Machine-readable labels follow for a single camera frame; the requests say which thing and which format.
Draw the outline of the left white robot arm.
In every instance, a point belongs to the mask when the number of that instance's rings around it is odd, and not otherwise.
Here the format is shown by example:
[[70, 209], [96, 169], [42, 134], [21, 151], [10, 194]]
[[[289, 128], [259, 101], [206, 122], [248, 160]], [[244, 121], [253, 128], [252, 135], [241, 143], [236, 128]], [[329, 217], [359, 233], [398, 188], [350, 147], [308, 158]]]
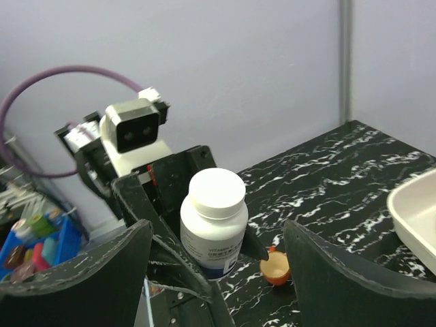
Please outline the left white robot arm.
[[93, 113], [69, 123], [57, 137], [76, 163], [82, 182], [126, 225], [147, 220], [153, 229], [145, 288], [157, 291], [150, 315], [175, 326], [233, 326], [219, 281], [239, 255], [267, 258], [249, 226], [246, 187], [218, 168], [207, 146], [173, 153], [165, 142], [143, 141], [120, 153]]

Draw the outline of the white pill bottle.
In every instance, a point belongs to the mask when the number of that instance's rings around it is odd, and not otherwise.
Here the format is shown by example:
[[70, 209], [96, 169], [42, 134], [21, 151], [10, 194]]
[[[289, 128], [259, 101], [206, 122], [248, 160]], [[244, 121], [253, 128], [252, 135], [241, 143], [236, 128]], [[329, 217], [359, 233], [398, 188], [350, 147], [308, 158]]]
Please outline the white pill bottle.
[[210, 280], [231, 273], [238, 260], [249, 213], [241, 177], [207, 168], [189, 182], [180, 209], [181, 243]]

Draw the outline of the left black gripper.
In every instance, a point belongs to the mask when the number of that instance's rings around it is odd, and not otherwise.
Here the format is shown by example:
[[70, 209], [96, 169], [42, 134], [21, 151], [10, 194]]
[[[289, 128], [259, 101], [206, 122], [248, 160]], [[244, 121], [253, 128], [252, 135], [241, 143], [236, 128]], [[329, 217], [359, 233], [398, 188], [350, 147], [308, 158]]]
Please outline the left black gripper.
[[[112, 181], [118, 217], [128, 227], [147, 220], [153, 229], [144, 282], [152, 326], [235, 325], [219, 285], [206, 278], [174, 233], [180, 230], [181, 204], [191, 178], [216, 166], [210, 148], [197, 145]], [[268, 259], [251, 226], [246, 227], [240, 253], [253, 260]]]

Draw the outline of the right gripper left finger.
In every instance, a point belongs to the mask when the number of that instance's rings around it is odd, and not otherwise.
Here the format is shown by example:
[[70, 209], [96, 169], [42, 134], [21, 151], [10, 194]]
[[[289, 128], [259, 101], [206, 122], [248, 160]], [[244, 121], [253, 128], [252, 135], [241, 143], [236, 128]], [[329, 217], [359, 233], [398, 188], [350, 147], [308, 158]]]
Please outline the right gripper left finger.
[[1, 325], [133, 326], [152, 235], [142, 220], [30, 281], [1, 284]]

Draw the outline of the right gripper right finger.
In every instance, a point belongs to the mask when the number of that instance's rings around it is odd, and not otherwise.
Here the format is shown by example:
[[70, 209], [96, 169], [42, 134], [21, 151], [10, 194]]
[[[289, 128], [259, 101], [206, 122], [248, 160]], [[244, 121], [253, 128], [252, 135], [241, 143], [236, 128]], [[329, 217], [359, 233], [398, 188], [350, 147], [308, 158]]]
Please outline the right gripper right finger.
[[283, 229], [303, 326], [434, 326], [435, 284], [329, 243], [295, 221]]

